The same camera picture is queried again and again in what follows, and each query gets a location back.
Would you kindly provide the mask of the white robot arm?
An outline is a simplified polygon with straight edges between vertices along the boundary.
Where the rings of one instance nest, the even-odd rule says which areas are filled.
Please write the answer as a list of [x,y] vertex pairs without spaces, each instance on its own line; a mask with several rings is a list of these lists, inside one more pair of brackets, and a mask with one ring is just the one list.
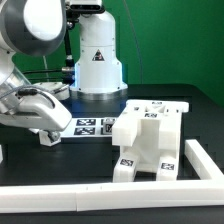
[[50,143],[60,139],[71,113],[56,89],[30,83],[12,57],[46,56],[61,45],[69,70],[61,90],[105,99],[127,89],[115,20],[102,0],[0,0],[0,124],[34,129]]

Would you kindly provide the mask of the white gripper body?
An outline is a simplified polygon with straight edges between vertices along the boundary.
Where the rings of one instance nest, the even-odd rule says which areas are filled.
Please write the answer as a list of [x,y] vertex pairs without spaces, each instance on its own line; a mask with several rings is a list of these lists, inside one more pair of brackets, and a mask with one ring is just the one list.
[[6,126],[63,131],[72,119],[71,113],[50,93],[24,96],[12,114],[1,114]]

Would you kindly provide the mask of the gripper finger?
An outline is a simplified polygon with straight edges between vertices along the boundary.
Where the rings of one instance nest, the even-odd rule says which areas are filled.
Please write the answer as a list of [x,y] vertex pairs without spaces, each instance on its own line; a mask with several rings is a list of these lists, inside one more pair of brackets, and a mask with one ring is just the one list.
[[48,137],[51,141],[57,141],[60,138],[60,133],[58,131],[49,131]]

